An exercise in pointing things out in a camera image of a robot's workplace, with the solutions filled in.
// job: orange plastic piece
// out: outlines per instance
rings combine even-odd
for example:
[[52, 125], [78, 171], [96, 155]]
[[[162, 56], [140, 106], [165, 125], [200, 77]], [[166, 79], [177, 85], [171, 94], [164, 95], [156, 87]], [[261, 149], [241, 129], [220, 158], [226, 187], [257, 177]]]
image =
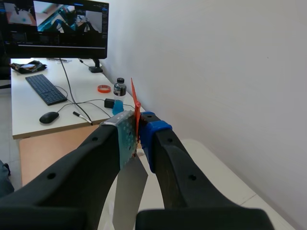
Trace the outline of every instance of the orange plastic piece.
[[131, 78], [131, 87], [132, 87], [132, 97], [134, 100], [134, 116], [135, 116], [135, 123], [136, 123], [136, 136], [138, 138], [139, 141], [139, 121], [140, 121], [140, 117], [141, 117], [141, 103], [138, 102], [138, 99], [136, 97], [136, 93], [135, 93], [135, 89], [134, 89], [134, 85], [133, 85], [133, 81]]

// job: monitor stand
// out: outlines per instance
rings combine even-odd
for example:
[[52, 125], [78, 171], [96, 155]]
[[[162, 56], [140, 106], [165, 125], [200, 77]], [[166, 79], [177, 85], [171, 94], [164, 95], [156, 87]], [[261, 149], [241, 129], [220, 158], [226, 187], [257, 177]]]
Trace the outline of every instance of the monitor stand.
[[95, 66], [89, 66], [89, 70], [92, 72], [92, 73], [102, 73], [102, 69], [100, 68], [100, 62], [98, 59], [94, 59], [93, 58], [93, 61], [95, 63]]

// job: black cable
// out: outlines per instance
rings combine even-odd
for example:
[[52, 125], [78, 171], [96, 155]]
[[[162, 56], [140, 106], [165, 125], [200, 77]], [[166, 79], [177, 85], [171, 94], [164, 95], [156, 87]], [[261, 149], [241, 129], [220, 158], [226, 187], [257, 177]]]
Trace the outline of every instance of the black cable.
[[[57, 86], [57, 85], [55, 85], [55, 87], [58, 87], [58, 88], [64, 90], [64, 92], [66, 93], [66, 98], [68, 97], [68, 92], [67, 92], [65, 89], [63, 89], [62, 87]], [[67, 100], [70, 102], [69, 104], [74, 104], [74, 103], [73, 103], [71, 100], [69, 100], [68, 98], [67, 98]], [[93, 100], [89, 100], [89, 101], [85, 101], [85, 102], [80, 102], [80, 103], [78, 103], [78, 104], [92, 104], [93, 106], [96, 106], [98, 109], [102, 110], [105, 114], [107, 114], [107, 115], [110, 117], [110, 115], [109, 115], [106, 111], [104, 111], [102, 108], [100, 108], [98, 105], [95, 105], [94, 103], [90, 103], [90, 102], [93, 102], [93, 101], [103, 101], [103, 102], [104, 102], [105, 100], [103, 100], [103, 99], [93, 99]], [[130, 105], [130, 104], [124, 104], [124, 105], [130, 106], [130, 107], [132, 107], [132, 108], [134, 109], [134, 107], [133, 107], [132, 105]]]
[[130, 106], [130, 107], [132, 107], [132, 108], [134, 109], [134, 107], [133, 107], [132, 105], [130, 105], [130, 104], [124, 104], [124, 105], [126, 105], [126, 106]]
[[79, 61], [82, 63], [82, 64], [85, 64], [84, 61], [82, 61], [80, 58], [79, 58]]
[[65, 91], [65, 93], [66, 93], [66, 98], [68, 98], [68, 93], [67, 93], [67, 91], [65, 90], [65, 89], [63, 89], [62, 87], [60, 87], [60, 86], [57, 86], [57, 85], [55, 85], [55, 87], [58, 87], [58, 88], [60, 88], [60, 89], [62, 89], [62, 90], [64, 90]]
[[[68, 100], [68, 101], [71, 102], [71, 103], [63, 105], [63, 107], [60, 108], [60, 109], [57, 111], [57, 113], [58, 113], [59, 111], [61, 111], [65, 106], [70, 105], [70, 104], [75, 104], [75, 103], [73, 103], [71, 100]], [[77, 103], [77, 104], [91, 104], [91, 105], [93, 105], [93, 106], [96, 106], [98, 109], [100, 109], [102, 112], [104, 112], [106, 115], [108, 115], [108, 117], [111, 118], [111, 116], [110, 116], [106, 111], [104, 111], [104, 110], [103, 110], [102, 108], [100, 108], [98, 105], [95, 105], [94, 103], [90, 103], [90, 101], [79, 102], [79, 103]]]
[[76, 104], [76, 106], [78, 106], [78, 107], [84, 112], [84, 114], [87, 116], [87, 118], [92, 122], [90, 116], [81, 108], [81, 106], [79, 106], [79, 105], [76, 103], [76, 101], [75, 101], [75, 99], [74, 99], [74, 97], [73, 97], [73, 95], [72, 95], [72, 92], [71, 92], [71, 84], [70, 84], [70, 82], [69, 82], [69, 79], [68, 79], [68, 76], [67, 76], [65, 67], [64, 67], [64, 65], [63, 65], [62, 59], [60, 58], [59, 60], [61, 61], [61, 64], [62, 64], [63, 69], [64, 69], [64, 72], [65, 72], [65, 76], [66, 76], [66, 79], [67, 79], [67, 82], [68, 82], [69, 91], [70, 91], [70, 93], [71, 93], [72, 101]]

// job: white desk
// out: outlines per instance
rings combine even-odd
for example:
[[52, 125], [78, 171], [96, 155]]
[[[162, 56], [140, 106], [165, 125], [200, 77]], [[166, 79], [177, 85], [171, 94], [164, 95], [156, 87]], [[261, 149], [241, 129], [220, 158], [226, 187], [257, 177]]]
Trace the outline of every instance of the white desk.
[[[12, 63], [28, 63], [34, 59], [12, 59]], [[44, 74], [54, 85], [64, 88], [68, 92], [68, 99], [71, 100], [68, 83], [65, 77], [62, 65], [56, 61], [46, 60], [45, 58], [35, 58], [43, 64], [47, 65], [47, 69], [33, 74], [20, 74], [12, 70], [12, 135], [14, 139], [39, 136], [48, 133], [59, 132], [63, 130], [89, 126], [89, 123], [72, 114], [76, 111], [80, 114], [83, 112], [75, 105], [67, 105], [59, 112], [59, 118], [50, 124], [42, 124], [39, 122], [40, 117], [47, 112], [57, 112], [63, 105], [70, 102], [63, 102], [48, 106], [32, 89], [25, 77], [36, 74]], [[78, 59], [71, 59], [72, 62], [64, 63], [68, 78], [70, 80], [72, 94], [76, 102], [84, 102], [93, 99], [113, 98], [112, 91], [110, 93], [99, 93], [98, 85], [109, 85], [113, 88], [113, 84], [101, 73], [91, 73], [88, 67], [80, 63]], [[93, 66], [92, 60], [84, 60], [84, 62]], [[126, 84], [130, 84], [130, 79], [125, 79]], [[103, 101], [92, 102], [102, 108], [110, 116], [112, 110], [104, 108]], [[125, 104], [134, 106], [133, 98], [127, 93]], [[108, 119], [100, 109], [91, 104], [80, 105], [90, 116], [94, 124]], [[124, 106], [125, 110], [133, 110], [130, 106]]]

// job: bottle cap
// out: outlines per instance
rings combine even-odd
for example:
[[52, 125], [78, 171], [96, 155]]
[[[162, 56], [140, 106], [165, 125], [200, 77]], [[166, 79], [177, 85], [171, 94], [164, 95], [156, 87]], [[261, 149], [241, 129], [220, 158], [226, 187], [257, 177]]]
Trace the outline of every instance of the bottle cap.
[[123, 78], [117, 78], [117, 83], [123, 84], [123, 83], [125, 83], [125, 79], [123, 79]]

